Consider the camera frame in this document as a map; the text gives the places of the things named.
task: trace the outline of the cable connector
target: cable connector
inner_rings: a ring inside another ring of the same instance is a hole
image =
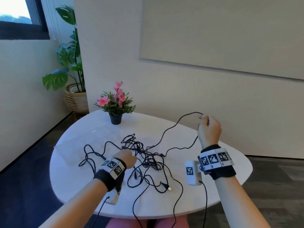
[[[172,190],[171,187],[168,184],[162,183],[161,184],[167,189],[167,190]]]

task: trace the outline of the window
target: window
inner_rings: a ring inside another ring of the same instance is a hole
[[[0,0],[0,40],[49,38],[41,0]]]

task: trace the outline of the tracking marker band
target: tracking marker band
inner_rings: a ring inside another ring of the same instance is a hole
[[[211,145],[201,151],[197,157],[201,170],[209,174],[213,180],[220,177],[233,177],[236,175],[234,162],[225,148],[219,145]]]
[[[126,164],[119,158],[107,159],[94,174],[94,178],[101,180],[108,188],[108,192],[114,189],[120,175],[124,175]]]

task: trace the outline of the wicker basket planter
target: wicker basket planter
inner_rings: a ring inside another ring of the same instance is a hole
[[[87,93],[72,93],[71,88],[77,84],[68,85],[63,91],[64,101],[67,106],[77,113],[89,113]]]

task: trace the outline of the tangled cables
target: tangled cables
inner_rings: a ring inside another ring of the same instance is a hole
[[[173,147],[173,148],[168,149],[165,154],[162,154],[162,153],[152,153],[149,150],[152,149],[152,148],[154,148],[154,147],[156,147],[156,146],[158,146],[161,143],[161,141],[162,141],[162,139],[163,139],[164,134],[166,133],[166,131],[168,131],[168,130],[174,128],[175,126],[177,126],[177,124],[179,123],[179,121],[183,117],[185,117],[187,115],[194,114],[194,113],[198,113],[198,114],[203,115],[200,112],[192,112],[192,113],[185,114],[185,115],[181,116],[180,119],[177,121],[177,123],[174,126],[168,128],[168,129],[166,129],[164,131],[164,133],[162,134],[162,137],[161,137],[160,141],[157,144],[153,145],[153,146],[147,146],[146,148],[144,148],[144,144],[142,142],[136,141],[135,134],[131,134],[131,135],[126,136],[121,141],[121,144],[123,144],[121,148],[119,146],[117,146],[116,144],[114,144],[113,142],[107,141],[105,143],[104,151],[103,151],[102,154],[95,152],[93,150],[92,146],[90,146],[89,144],[87,144],[87,145],[84,146],[84,152],[86,154],[85,155],[85,159],[83,161],[81,161],[81,163],[78,166],[83,166],[85,163],[89,163],[89,165],[91,166],[91,168],[93,170],[93,173],[95,174],[96,173],[96,165],[95,165],[94,160],[92,158],[89,158],[89,154],[94,153],[95,155],[100,156],[101,158],[103,158],[104,160],[106,160],[106,158],[103,155],[105,153],[106,146],[107,146],[108,143],[114,145],[119,150],[121,150],[121,149],[130,149],[130,150],[135,151],[135,154],[134,154],[135,156],[140,155],[141,158],[142,158],[142,160],[140,160],[139,158],[137,159],[137,160],[140,161],[140,165],[138,165],[137,167],[135,167],[135,166],[133,167],[133,171],[132,171],[131,175],[128,178],[127,185],[130,188],[135,188],[135,187],[141,185],[144,181],[148,184],[147,187],[145,188],[145,190],[135,199],[135,201],[133,203],[133,207],[132,207],[133,215],[137,219],[137,221],[139,222],[139,224],[140,224],[141,227],[143,227],[143,226],[142,226],[141,222],[139,221],[139,219],[137,218],[137,216],[134,213],[134,205],[135,205],[136,201],[139,199],[139,197],[150,186],[154,187],[155,190],[157,192],[161,193],[161,194],[165,193],[167,190],[171,190],[171,188],[169,186],[169,183],[168,183],[168,178],[167,178],[167,175],[166,175],[166,172],[165,172],[165,168],[167,168],[169,170],[169,173],[170,173],[170,176],[172,177],[172,179],[174,181],[178,182],[181,185],[181,194],[180,194],[179,198],[177,199],[177,201],[175,202],[174,207],[173,207],[173,216],[174,216],[174,220],[175,220],[175,222],[173,224],[173,226],[174,226],[176,224],[175,206],[176,206],[177,202],[179,201],[179,199],[181,198],[181,196],[183,194],[183,191],[184,191],[184,188],[183,188],[183,185],[178,180],[176,180],[176,179],[173,178],[172,173],[171,173],[169,167],[165,164],[165,159],[164,158],[167,156],[169,150],[172,150],[172,149],[190,149],[194,145],[194,143],[196,142],[196,140],[197,140],[198,137],[195,138],[195,140],[194,140],[194,142],[192,143],[191,146],[189,146],[189,147],[183,147],[183,148]],[[90,147],[92,151],[91,152],[87,152],[86,151],[86,147]],[[156,161],[155,157],[157,157],[157,156],[160,157],[161,161]],[[150,168],[153,168],[154,170],[157,170],[157,171],[162,171],[164,173],[166,182],[161,182],[160,181],[159,184],[156,184],[154,182],[152,176],[147,173],[147,171]],[[139,178],[139,183],[138,184],[136,184],[136,185],[130,185],[130,179],[131,179],[132,176],[134,176],[135,179]]]

